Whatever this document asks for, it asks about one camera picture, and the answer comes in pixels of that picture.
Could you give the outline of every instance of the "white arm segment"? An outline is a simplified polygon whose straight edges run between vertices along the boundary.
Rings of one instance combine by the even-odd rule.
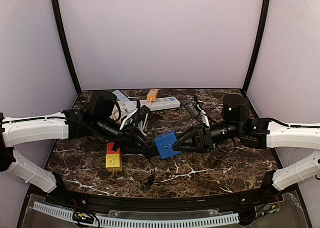
[[[270,134],[266,136],[267,148],[295,147],[320,149],[320,123],[318,124],[288,124],[319,126],[317,128],[288,128],[271,121],[268,125]]]
[[[26,183],[29,182],[47,193],[56,188],[57,181],[51,172],[40,168],[15,149],[13,150],[13,156],[16,161],[9,166],[6,172],[18,176]]]
[[[270,134],[266,136],[268,148],[299,147],[316,150],[308,157],[273,174],[273,186],[277,190],[320,174],[320,123],[288,125],[319,126],[319,129],[285,127],[271,121],[268,125]]]
[[[50,116],[66,117],[63,113],[55,113],[43,117]],[[20,118],[6,118],[3,122],[18,119]],[[65,124],[65,120],[63,119],[40,119],[12,122],[3,124],[2,127],[5,129],[2,135],[6,147],[13,147],[17,144],[46,139],[68,139],[69,133],[69,126]]]
[[[278,169],[273,174],[273,186],[283,190],[288,186],[320,174],[320,150],[286,168]]]

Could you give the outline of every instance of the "marble tabletop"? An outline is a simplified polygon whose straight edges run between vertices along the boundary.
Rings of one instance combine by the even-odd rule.
[[[122,90],[131,100],[145,99],[148,90]],[[84,91],[74,108],[90,100],[92,91]],[[197,94],[203,108],[210,116],[221,121],[223,97],[240,94],[237,89],[164,89],[159,97],[175,96],[181,103]],[[147,135],[156,137],[175,129],[182,133],[196,123],[183,108],[154,111],[149,114]],[[152,165],[142,155],[123,155],[123,171],[108,172],[106,145],[96,144],[87,138],[60,140],[53,148],[47,169],[59,173],[69,190],[99,195],[123,197],[194,197],[224,194],[258,188],[264,174],[276,169],[270,150],[249,149],[236,140],[232,154],[218,150],[207,153],[187,153],[161,160],[151,159],[156,169],[154,184],[147,188]],[[231,141],[219,146],[227,151]]]

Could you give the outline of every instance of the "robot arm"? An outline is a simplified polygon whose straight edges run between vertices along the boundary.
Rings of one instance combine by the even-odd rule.
[[[265,175],[262,188],[284,190],[288,186],[320,174],[320,123],[285,124],[275,119],[249,119],[249,102],[240,95],[228,95],[223,99],[223,122],[205,122],[206,114],[198,107],[196,99],[184,105],[191,117],[202,126],[186,131],[173,146],[178,151],[204,152],[214,149],[224,140],[238,137],[249,148],[301,147],[315,151],[289,167],[274,170]]]
[[[308,157],[286,168],[276,170],[272,185],[277,190],[320,174],[320,123],[287,124],[283,126],[271,121],[266,135],[267,148],[301,147],[316,149]]]
[[[26,159],[13,147],[26,142],[47,139],[68,139],[69,126],[65,123],[65,114],[55,113],[45,117],[26,119],[6,118],[2,120],[1,132],[1,171],[6,171],[31,183],[44,192],[50,193],[57,187],[57,175],[46,171]]]
[[[96,91],[89,104],[79,110],[6,119],[0,113],[0,171],[16,175],[26,183],[34,184],[50,193],[58,187],[58,183],[64,186],[60,176],[35,165],[13,146],[47,139],[77,139],[94,133],[115,141],[117,147],[123,148],[122,152],[157,155],[157,149],[149,148],[145,137],[136,129],[137,124],[144,120],[146,113],[150,111],[149,108],[138,107],[138,111],[131,117],[131,122],[120,130],[120,125],[109,119],[114,105],[120,109],[116,99],[112,93]]]

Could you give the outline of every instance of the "white wall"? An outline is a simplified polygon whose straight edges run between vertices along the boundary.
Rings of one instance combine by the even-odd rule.
[[[320,122],[320,2],[270,0],[262,45],[248,95],[261,117]],[[284,166],[309,149],[279,148]],[[311,221],[320,227],[320,182],[299,184]]]
[[[59,0],[81,87],[240,88],[262,0]]]
[[[5,117],[70,108],[76,92],[63,56],[51,0],[0,0],[0,112]],[[44,166],[53,142],[16,146]],[[0,227],[16,227],[28,185],[0,173]]]

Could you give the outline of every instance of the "power strip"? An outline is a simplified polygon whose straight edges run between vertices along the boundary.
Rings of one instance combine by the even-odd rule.
[[[120,90],[118,90],[118,89],[117,89],[117,90],[114,90],[112,93],[115,94],[116,97],[117,97],[117,99],[118,99],[119,101],[123,102],[123,103],[130,101],[130,99],[128,99],[127,96],[124,95],[124,94],[123,94]]]
[[[141,106],[149,105],[149,102],[144,99],[140,100]],[[126,110],[128,113],[131,113],[136,107],[137,102],[136,101],[129,101],[125,102],[124,105],[126,106]],[[163,109],[173,109],[180,107],[180,102],[175,97],[167,97],[167,98],[157,98],[155,102],[151,102],[150,104],[150,110],[151,111],[158,111]]]

